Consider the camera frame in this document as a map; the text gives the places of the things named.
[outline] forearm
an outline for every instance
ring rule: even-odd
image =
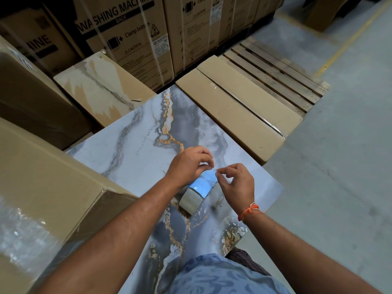
[[[244,223],[297,294],[379,293],[267,215],[249,213]]]
[[[161,179],[62,262],[38,293],[116,294],[177,191]]]

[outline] wooden pallet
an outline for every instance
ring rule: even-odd
[[[301,116],[331,87],[252,37],[221,59]]]

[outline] marble tabletop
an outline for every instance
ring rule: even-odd
[[[212,152],[216,168],[240,162],[249,169],[260,209],[267,210],[283,191],[175,85],[67,153],[140,197],[164,177],[179,151],[197,145]],[[247,232],[218,184],[193,216],[178,206],[184,191],[165,209],[121,294],[164,293],[187,260],[226,255]]]

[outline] blue patterned shirt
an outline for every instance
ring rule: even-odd
[[[176,276],[169,294],[290,294],[271,276],[254,272],[217,254],[190,259]]]

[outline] bracelet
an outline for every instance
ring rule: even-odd
[[[245,209],[240,216],[238,216],[238,221],[243,221],[245,215],[250,212],[251,214],[254,214],[252,210],[257,209],[258,211],[262,212],[259,208],[259,206],[256,204],[256,202],[251,203],[247,209]]]

